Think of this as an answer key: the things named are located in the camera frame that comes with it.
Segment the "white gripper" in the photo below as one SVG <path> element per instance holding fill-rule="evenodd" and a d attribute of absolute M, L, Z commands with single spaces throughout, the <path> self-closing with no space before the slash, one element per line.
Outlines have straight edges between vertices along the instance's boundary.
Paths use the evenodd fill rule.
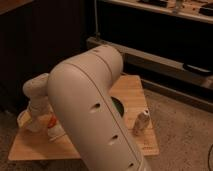
<path fill-rule="evenodd" d="M 42 129 L 39 117 L 48 114 L 50 112 L 50 107 L 49 105 L 33 106 L 32 104 L 29 104 L 27 112 L 31 116 L 31 120 L 27 124 L 26 129 L 31 132 L 39 132 Z"/>

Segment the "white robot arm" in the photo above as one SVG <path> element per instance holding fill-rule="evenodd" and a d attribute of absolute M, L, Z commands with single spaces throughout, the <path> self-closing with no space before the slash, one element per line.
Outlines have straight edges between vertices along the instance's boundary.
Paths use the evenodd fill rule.
<path fill-rule="evenodd" d="M 109 94 L 122 70 L 119 51 L 100 45 L 23 85 L 30 114 L 52 109 L 89 171 L 151 171 Z"/>

